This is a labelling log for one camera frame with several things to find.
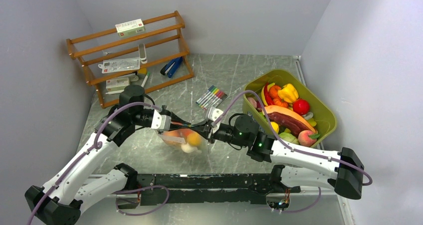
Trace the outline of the yellow toy mango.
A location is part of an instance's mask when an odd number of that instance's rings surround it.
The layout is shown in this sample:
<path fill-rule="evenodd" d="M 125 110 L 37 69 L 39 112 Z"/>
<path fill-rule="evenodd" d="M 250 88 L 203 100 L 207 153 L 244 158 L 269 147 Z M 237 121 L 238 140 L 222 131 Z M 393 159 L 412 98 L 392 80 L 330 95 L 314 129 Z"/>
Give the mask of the yellow toy mango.
<path fill-rule="evenodd" d="M 203 143 L 202 137 L 196 133 L 189 133 L 186 137 L 187 143 L 192 147 L 199 147 Z"/>

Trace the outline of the clear zip top bag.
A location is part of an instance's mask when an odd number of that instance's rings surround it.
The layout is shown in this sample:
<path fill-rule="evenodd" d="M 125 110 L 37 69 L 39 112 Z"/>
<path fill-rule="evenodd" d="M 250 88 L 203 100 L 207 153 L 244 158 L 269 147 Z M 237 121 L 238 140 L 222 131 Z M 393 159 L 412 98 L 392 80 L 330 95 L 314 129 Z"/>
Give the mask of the clear zip top bag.
<path fill-rule="evenodd" d="M 165 144 L 185 154 L 205 156 L 207 153 L 206 139 L 191 129 L 162 131 L 158 136 Z"/>

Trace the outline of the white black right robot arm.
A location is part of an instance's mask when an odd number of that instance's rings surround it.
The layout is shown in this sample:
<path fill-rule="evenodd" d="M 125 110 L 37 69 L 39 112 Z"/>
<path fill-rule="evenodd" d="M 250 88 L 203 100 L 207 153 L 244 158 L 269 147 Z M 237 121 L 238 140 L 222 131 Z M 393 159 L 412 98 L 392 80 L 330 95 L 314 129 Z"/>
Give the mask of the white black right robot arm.
<path fill-rule="evenodd" d="M 364 165 L 350 148 L 338 151 L 318 150 L 280 142 L 275 136 L 259 130 L 259 124 L 248 115 L 238 116 L 233 125 L 214 125 L 206 120 L 191 127 L 210 143 L 222 141 L 246 147 L 255 161 L 274 163 L 276 174 L 269 179 L 275 192 L 298 186 L 333 189 L 342 197 L 362 197 Z"/>

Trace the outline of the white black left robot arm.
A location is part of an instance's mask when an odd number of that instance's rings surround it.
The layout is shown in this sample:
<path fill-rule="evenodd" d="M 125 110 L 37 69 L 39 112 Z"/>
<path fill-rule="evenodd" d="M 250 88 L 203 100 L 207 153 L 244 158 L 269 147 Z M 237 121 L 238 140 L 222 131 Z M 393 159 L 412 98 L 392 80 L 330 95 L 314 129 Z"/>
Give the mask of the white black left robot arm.
<path fill-rule="evenodd" d="M 126 164 L 116 165 L 94 182 L 86 180 L 137 128 L 169 131 L 187 126 L 187 121 L 165 106 L 157 106 L 142 86 L 127 86 L 120 93 L 119 103 L 65 167 L 44 185 L 31 186 L 25 192 L 31 218 L 46 225 L 73 225 L 83 212 L 106 196 L 137 192 L 138 173 Z"/>

